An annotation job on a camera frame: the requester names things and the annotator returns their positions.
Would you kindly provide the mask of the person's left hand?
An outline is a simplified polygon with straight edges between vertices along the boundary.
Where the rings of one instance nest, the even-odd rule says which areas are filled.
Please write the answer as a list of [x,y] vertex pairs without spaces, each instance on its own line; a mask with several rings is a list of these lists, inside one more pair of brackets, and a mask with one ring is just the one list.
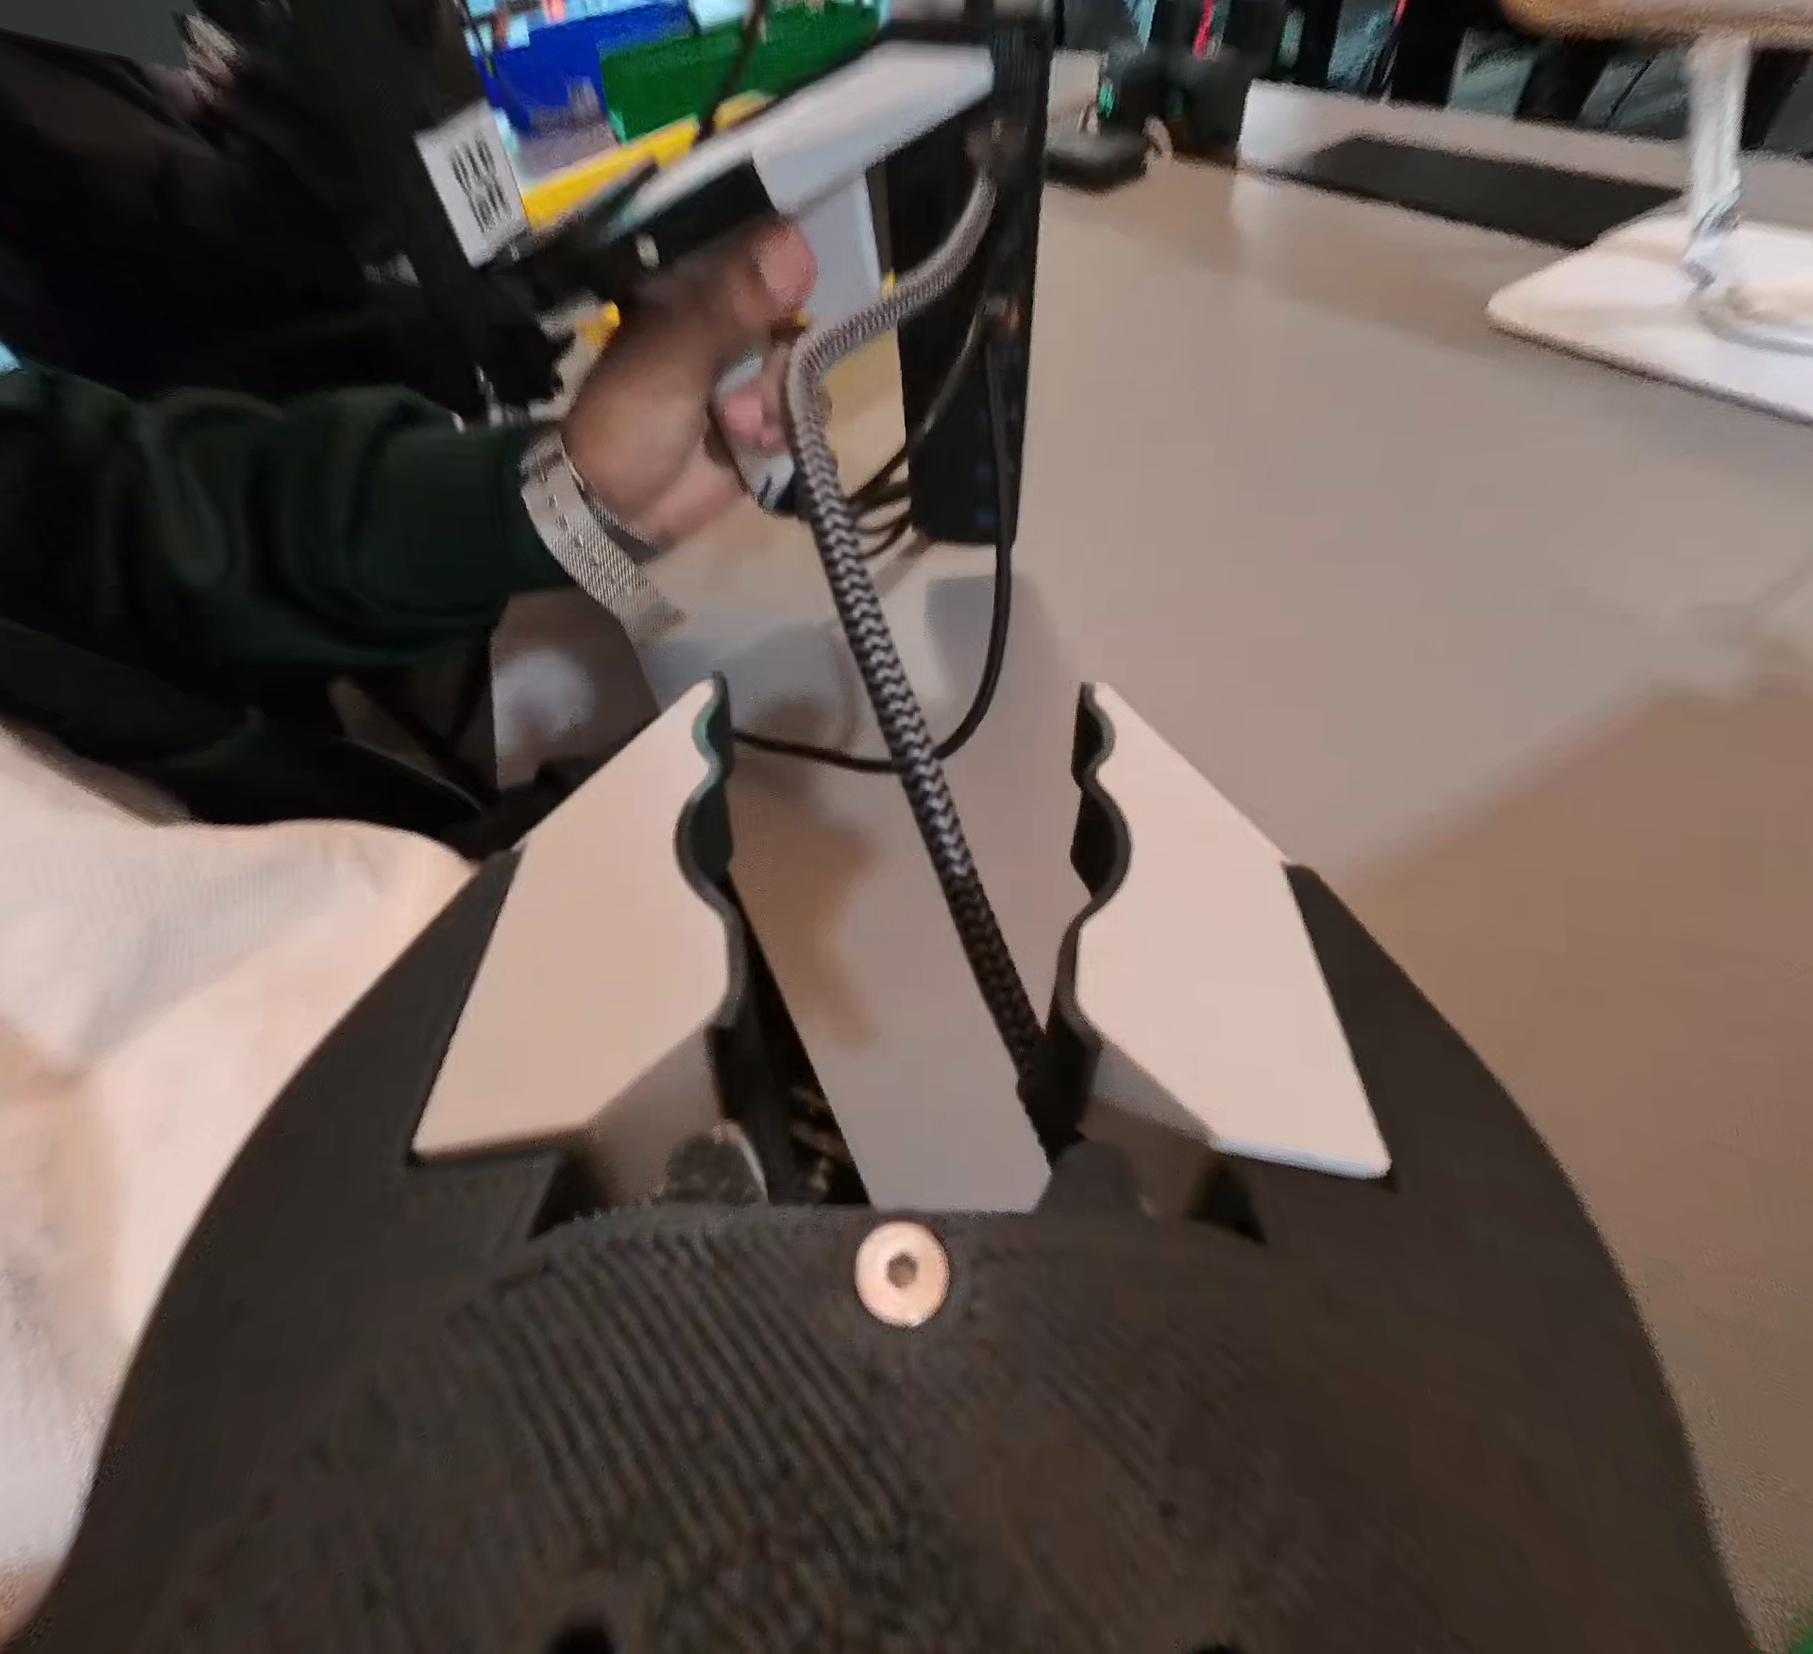
[[739,458],[783,458],[783,372],[816,260],[796,223],[746,229],[645,283],[562,424],[578,481],[673,549],[733,509]]

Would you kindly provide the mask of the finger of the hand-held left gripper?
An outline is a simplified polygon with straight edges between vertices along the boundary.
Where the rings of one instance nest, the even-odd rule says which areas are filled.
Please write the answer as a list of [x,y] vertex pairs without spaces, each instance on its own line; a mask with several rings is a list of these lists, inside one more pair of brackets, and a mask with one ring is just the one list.
[[1058,0],[880,0],[880,37],[892,41],[994,41],[1016,34],[1052,41]]
[[816,261],[809,308],[862,310],[884,280],[869,174],[980,107],[992,87],[980,46],[878,43],[660,169],[609,223],[609,261],[659,275],[783,219]]

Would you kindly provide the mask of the flat black device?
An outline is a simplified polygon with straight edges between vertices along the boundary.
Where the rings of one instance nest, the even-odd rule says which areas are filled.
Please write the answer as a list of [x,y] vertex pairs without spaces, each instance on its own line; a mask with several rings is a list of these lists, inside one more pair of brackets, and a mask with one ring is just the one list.
[[1108,193],[1144,176],[1149,144],[1127,132],[1066,132],[1048,138],[1045,183],[1075,193]]

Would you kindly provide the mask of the black battery charger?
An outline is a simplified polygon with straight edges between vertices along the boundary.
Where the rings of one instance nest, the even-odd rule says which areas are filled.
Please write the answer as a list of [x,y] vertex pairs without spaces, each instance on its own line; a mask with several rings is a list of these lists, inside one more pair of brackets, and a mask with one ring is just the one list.
[[1102,56],[1092,124],[1099,136],[1152,152],[1182,111],[1191,51],[1130,39]]
[[1175,157],[1236,157],[1252,87],[1272,70],[1286,20],[1287,0],[1229,0],[1208,51],[1172,70],[1167,133]]

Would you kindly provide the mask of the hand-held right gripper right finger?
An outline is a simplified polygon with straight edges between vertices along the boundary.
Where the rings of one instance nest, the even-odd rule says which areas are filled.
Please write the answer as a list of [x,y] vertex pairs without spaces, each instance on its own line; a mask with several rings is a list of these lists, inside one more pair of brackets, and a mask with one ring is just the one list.
[[1287,861],[1112,686],[1075,700],[1056,1106],[1156,1216],[1206,1216],[1236,1166],[1376,1183],[1392,1157]]

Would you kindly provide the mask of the dark green jacket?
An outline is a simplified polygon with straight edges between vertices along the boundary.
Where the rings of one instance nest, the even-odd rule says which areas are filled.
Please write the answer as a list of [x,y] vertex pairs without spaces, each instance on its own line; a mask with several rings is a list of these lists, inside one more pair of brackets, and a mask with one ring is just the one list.
[[3,721],[218,827],[357,823],[453,847],[485,836],[478,804],[386,754],[183,692],[12,619],[3,623]]

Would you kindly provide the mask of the green plastic bin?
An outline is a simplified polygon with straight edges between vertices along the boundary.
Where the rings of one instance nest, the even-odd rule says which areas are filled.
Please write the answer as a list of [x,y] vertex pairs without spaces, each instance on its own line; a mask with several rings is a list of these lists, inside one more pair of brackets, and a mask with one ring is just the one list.
[[601,55],[601,106],[628,144],[651,132],[702,118],[706,103],[736,96],[779,96],[824,78],[878,37],[878,11],[844,0],[820,9],[777,5],[754,43],[727,20],[660,41],[622,43]]

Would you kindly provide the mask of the light grey desk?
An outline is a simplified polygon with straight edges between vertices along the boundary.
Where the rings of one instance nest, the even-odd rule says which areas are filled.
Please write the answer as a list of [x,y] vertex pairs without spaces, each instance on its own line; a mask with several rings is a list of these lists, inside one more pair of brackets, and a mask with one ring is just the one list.
[[1037,1012],[1080,685],[1341,896],[1596,1213],[1777,1651],[1811,1622],[1811,427],[1496,334],[1528,242],[1257,173],[1357,132],[1679,176],[1266,87],[1239,169],[1051,193],[1010,658],[951,785]]

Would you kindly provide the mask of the blue plastic bin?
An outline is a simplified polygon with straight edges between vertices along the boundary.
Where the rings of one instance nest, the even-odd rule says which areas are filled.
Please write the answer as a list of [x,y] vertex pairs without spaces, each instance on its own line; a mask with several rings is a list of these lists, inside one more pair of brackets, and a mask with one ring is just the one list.
[[499,124],[517,138],[533,138],[601,120],[605,56],[696,31],[688,5],[645,0],[538,25],[522,43],[471,43],[469,56]]

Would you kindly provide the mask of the white shirt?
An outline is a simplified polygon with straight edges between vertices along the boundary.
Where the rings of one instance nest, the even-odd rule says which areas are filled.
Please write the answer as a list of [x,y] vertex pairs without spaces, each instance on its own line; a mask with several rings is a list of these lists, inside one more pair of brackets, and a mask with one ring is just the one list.
[[325,1035],[467,887],[353,823],[213,827],[3,728],[3,1637],[63,1563],[204,1204]]

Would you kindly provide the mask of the thin black cable gold plugs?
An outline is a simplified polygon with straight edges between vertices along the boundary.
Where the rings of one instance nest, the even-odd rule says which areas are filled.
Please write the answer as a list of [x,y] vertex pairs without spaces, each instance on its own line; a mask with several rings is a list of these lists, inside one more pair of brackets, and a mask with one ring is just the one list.
[[[985,322],[980,334],[980,365],[984,365],[984,384],[985,384],[985,421],[989,421],[989,454],[992,454],[992,476],[994,476],[994,490],[997,497],[1007,500],[1010,488],[1016,488],[1016,472],[1012,472],[1010,463],[1010,435],[1007,435],[1007,401],[1005,401],[1005,375],[998,366],[998,347],[997,347],[997,322]],[[937,749],[934,759],[941,764],[947,764],[969,742],[980,733],[985,724],[989,713],[994,710],[998,686],[1005,681],[1005,665],[1007,665],[1007,651],[1010,651],[1010,628],[1012,628],[1012,608],[1015,608],[1015,531],[1007,521],[997,523],[997,537],[994,537],[994,568],[992,568],[992,598],[989,598],[989,639],[985,639],[985,655],[984,665],[978,674],[978,689],[971,698],[966,713],[960,715],[958,724],[953,728],[951,736],[944,736]],[[766,737],[757,733],[736,733],[736,745],[757,755],[771,755],[771,759],[786,759],[796,764],[815,764],[824,767],[832,772],[848,772],[856,777],[901,777],[901,769],[892,759],[874,759],[874,755],[856,755],[856,754],[839,754],[827,745],[811,745],[811,742],[792,742],[780,737]]]

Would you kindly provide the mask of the yellow plastic bin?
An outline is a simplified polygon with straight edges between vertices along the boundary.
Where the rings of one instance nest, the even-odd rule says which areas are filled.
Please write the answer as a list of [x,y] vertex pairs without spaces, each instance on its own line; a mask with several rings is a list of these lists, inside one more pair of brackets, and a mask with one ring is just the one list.
[[[719,107],[719,129],[736,129],[746,124],[754,114],[771,106],[774,96],[736,96],[724,107]],[[547,173],[538,179],[522,184],[526,219],[533,234],[554,230],[558,223],[577,216],[582,207],[591,206],[605,193],[617,193],[645,169],[665,169],[679,157],[683,157],[699,136],[696,118],[682,118],[659,132],[620,144],[615,148],[591,153],[567,169]],[[605,348],[620,329],[620,310],[615,304],[582,308],[573,322],[578,343],[590,348]]]

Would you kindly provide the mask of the black USB hub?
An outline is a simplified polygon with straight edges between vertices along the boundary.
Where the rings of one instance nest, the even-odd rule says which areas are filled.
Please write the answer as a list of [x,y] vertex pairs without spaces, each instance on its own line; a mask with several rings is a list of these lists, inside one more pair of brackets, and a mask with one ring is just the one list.
[[958,284],[897,334],[908,433],[912,529],[937,546],[994,546],[1016,532],[1058,0],[889,0],[885,43],[985,48],[980,106],[889,159],[885,243],[894,269],[942,243],[971,193],[969,144],[1007,132],[997,206]]

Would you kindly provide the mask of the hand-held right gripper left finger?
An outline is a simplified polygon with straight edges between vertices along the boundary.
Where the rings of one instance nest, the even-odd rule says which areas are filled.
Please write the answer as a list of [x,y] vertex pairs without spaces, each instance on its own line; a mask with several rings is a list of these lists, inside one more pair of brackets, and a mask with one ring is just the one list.
[[556,1149],[601,1199],[652,1199],[673,1153],[727,1121],[716,1050],[747,991],[733,759],[706,677],[528,833],[418,1163]]

